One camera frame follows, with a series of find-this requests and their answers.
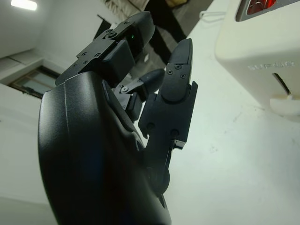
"robotic hand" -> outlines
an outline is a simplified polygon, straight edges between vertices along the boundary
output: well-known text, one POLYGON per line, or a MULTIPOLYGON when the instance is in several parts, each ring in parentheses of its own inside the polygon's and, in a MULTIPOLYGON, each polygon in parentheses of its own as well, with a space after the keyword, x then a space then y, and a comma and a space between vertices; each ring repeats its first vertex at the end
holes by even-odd
POLYGON ((187 141, 195 103, 192 41, 179 43, 166 72, 119 84, 154 28, 150 13, 142 12, 107 30, 44 94, 39 161, 60 225, 171 224, 163 193, 171 152, 187 141), (138 125, 149 136, 146 147, 133 125, 144 101, 138 125))

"white machine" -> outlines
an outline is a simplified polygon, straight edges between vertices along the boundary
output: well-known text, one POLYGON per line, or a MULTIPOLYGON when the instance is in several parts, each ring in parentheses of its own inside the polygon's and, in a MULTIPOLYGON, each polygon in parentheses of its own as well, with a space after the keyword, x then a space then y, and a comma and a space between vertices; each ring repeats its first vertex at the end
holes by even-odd
POLYGON ((300 115, 300 0, 232 0, 219 63, 266 109, 300 115))

